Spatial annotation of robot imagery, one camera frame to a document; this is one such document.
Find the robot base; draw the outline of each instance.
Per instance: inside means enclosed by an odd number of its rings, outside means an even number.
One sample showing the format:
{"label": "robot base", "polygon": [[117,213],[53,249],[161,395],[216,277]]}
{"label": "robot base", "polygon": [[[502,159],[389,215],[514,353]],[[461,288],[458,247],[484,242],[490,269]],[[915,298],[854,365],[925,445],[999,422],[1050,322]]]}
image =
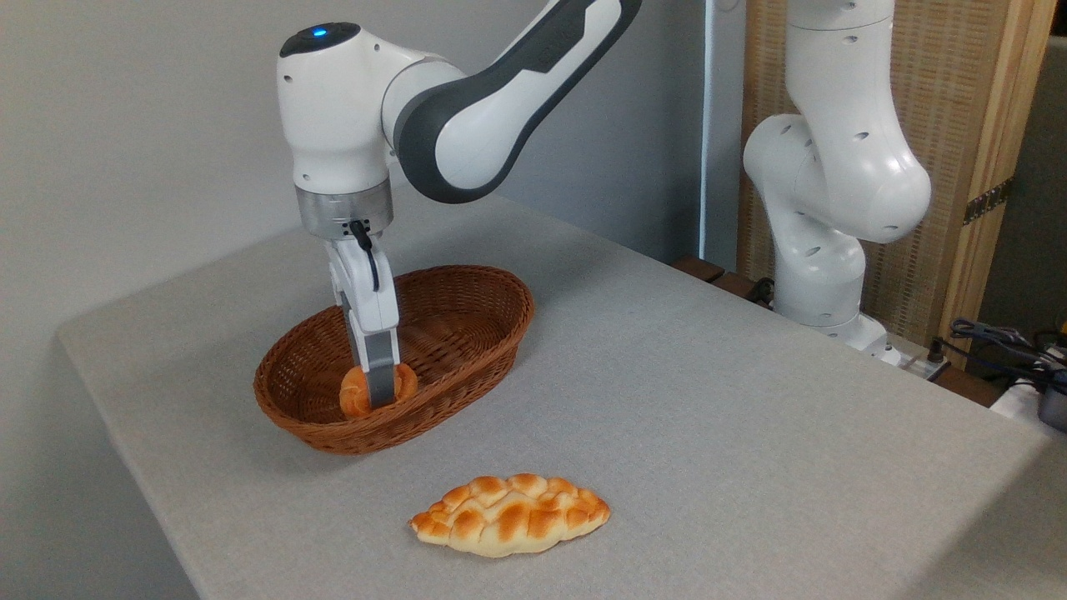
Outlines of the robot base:
{"label": "robot base", "polygon": [[811,329],[871,354],[893,366],[901,364],[901,352],[889,343],[886,328],[873,318],[859,313],[850,320],[831,327],[811,327]]}

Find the wooden panel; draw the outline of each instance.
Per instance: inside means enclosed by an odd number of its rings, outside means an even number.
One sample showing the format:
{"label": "wooden panel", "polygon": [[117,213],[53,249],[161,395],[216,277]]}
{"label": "wooden panel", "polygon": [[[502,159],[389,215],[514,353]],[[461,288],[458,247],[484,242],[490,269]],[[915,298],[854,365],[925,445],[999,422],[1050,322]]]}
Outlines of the wooden panel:
{"label": "wooden panel", "polygon": [[993,402],[999,400],[1001,395],[1004,394],[1004,391],[1000,388],[973,375],[968,375],[954,365],[950,365],[949,368],[944,369],[934,380],[934,383],[985,408],[993,406]]}
{"label": "wooden panel", "polygon": [[670,265],[675,269],[682,271],[683,273],[688,273],[701,281],[706,281],[708,283],[719,279],[723,273],[727,272],[726,269],[718,265],[713,265],[706,260],[701,260],[692,255],[686,255],[678,260],[674,260]]}
{"label": "wooden panel", "polygon": [[[1001,41],[970,198],[1015,173],[1054,11],[1055,0],[1015,2],[1010,7],[1008,22],[1014,27]],[[941,335],[947,335],[957,317],[977,319],[1003,217],[1000,206],[961,227],[938,328]]]}
{"label": "wooden panel", "polygon": [[755,283],[752,280],[730,272],[713,281],[712,285],[742,298],[750,298],[755,290]]}

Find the black cable bundle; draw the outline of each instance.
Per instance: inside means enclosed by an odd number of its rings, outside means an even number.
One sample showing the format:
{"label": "black cable bundle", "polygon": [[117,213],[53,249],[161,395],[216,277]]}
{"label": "black cable bundle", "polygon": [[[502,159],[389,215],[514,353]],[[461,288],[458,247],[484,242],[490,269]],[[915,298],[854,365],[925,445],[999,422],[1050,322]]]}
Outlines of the black cable bundle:
{"label": "black cable bundle", "polygon": [[[952,321],[952,334],[954,340],[972,340],[980,344],[973,352],[969,352],[955,346],[943,337],[935,337],[930,345],[930,353],[939,354],[942,348],[947,348],[957,352],[976,364],[991,368],[1001,374],[1015,377],[1017,383],[1029,383],[1044,393],[1052,388],[1061,394],[1067,394],[1067,384],[1064,383],[1063,375],[1056,377],[1056,372],[1067,369],[1067,362],[1063,358],[1056,357],[1042,348],[1041,340],[1049,335],[1055,335],[1056,343],[1067,342],[1067,335],[1056,331],[1039,331],[1034,334],[1033,341],[1026,340],[1018,330],[1006,327],[993,327],[983,322],[958,318]],[[989,348],[999,348],[1006,354],[1020,359],[1020,364],[1009,365],[981,356]]]}

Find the gray tablecloth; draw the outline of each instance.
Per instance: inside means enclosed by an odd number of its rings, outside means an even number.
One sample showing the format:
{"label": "gray tablecloth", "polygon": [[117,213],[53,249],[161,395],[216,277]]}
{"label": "gray tablecloth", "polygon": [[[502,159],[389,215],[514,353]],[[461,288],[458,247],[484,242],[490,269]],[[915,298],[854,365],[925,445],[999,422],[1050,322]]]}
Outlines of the gray tablecloth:
{"label": "gray tablecloth", "polygon": [[[538,303],[511,374],[400,446],[317,453],[256,406],[259,360],[332,303],[302,231],[61,329],[204,598],[1067,597],[1062,444],[503,199],[396,203],[397,273],[493,265]],[[520,472],[614,516],[498,560],[405,525]]]}

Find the bread roll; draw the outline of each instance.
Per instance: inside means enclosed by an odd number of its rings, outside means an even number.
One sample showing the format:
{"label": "bread roll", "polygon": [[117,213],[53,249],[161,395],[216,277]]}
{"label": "bread roll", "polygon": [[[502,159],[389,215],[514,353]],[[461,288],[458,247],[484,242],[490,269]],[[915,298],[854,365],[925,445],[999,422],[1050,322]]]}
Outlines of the bread roll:
{"label": "bread roll", "polygon": [[[393,368],[393,390],[397,402],[411,398],[418,391],[418,378],[415,377],[415,372],[404,363]],[[360,365],[352,367],[340,382],[340,411],[349,419],[359,419],[370,414],[367,375],[363,373]]]}
{"label": "bread roll", "polygon": [[596,530],[607,503],[567,479],[523,473],[477,477],[408,522],[418,539],[490,558],[543,552]]}

